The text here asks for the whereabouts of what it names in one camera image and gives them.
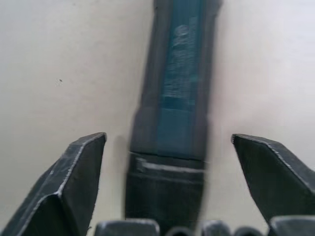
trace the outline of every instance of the white background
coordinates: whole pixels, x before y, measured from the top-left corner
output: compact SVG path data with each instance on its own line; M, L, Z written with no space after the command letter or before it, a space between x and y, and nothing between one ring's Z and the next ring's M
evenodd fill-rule
M105 131L92 219L122 217L124 169L151 0L0 1L0 228L80 136ZM277 140L315 169L315 2L225 0L218 17L202 219L266 225L232 133Z

